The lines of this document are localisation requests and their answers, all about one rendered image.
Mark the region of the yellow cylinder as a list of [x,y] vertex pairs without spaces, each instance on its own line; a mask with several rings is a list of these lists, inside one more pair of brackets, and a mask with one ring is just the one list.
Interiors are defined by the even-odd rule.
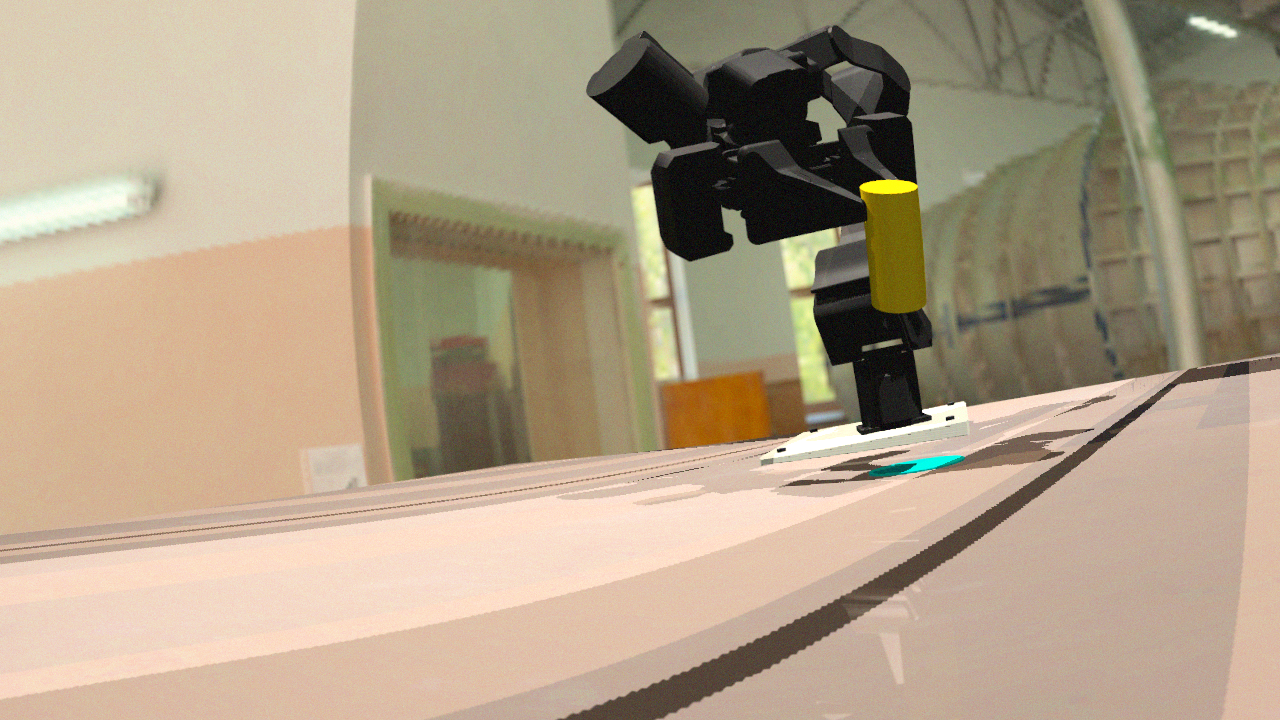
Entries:
[[909,181],[860,186],[867,204],[870,302],[881,313],[925,306],[925,266],[918,187]]

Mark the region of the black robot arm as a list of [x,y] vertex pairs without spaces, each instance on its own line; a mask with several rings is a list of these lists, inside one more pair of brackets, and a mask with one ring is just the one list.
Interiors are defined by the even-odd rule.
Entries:
[[[854,67],[829,76],[826,68]],[[846,126],[852,117],[891,111],[908,117],[910,79],[877,44],[826,26],[783,47],[748,47],[690,73],[646,31],[625,41],[588,82],[586,92],[648,143],[669,150],[707,143],[710,126],[724,122],[724,150],[745,137],[806,126],[808,102],[826,97]],[[881,313],[870,302],[864,222],[841,227],[841,240],[815,258],[813,316],[832,366],[852,363],[861,436],[932,421],[922,411],[913,350],[933,346],[923,309]],[[863,352],[888,340],[902,345]],[[906,351],[906,352],[902,352]],[[902,354],[901,354],[902,352]],[[864,360],[861,360],[864,359]],[[861,361],[860,361],[861,360]]]

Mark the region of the cyan circle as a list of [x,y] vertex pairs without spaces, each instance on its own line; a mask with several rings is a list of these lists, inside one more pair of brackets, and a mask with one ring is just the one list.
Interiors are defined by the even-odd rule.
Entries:
[[869,471],[869,477],[904,475],[908,473],[925,471],[961,462],[963,460],[965,460],[965,457],[960,455],[954,455],[954,456],[925,457],[908,462],[895,462],[893,465],[877,468]]

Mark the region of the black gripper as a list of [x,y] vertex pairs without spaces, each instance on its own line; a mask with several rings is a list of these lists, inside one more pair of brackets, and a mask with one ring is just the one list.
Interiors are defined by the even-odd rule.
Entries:
[[[817,143],[806,126],[745,137],[724,150],[724,122],[707,143],[666,150],[652,167],[660,238],[678,258],[696,261],[733,247],[722,210],[740,211],[754,245],[867,222],[860,186],[916,184],[913,122],[883,111],[852,117],[837,141]],[[832,181],[831,181],[832,179]]]

